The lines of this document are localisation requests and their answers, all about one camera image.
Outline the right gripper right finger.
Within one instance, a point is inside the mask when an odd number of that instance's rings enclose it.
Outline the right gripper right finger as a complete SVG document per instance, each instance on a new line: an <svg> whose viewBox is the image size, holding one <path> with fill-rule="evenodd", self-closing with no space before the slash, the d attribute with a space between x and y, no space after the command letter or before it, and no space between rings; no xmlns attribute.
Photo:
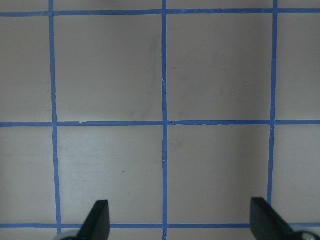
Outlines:
<svg viewBox="0 0 320 240"><path fill-rule="evenodd" d="M250 230L256 240L294 240L295 232L262 197L250 200Z"/></svg>

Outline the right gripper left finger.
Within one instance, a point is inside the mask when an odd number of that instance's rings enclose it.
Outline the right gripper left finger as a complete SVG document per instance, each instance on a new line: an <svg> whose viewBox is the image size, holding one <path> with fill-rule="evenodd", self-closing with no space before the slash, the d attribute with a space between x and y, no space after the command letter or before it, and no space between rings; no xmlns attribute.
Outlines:
<svg viewBox="0 0 320 240"><path fill-rule="evenodd" d="M77 240L107 240L110 235L108 200L97 200L76 235Z"/></svg>

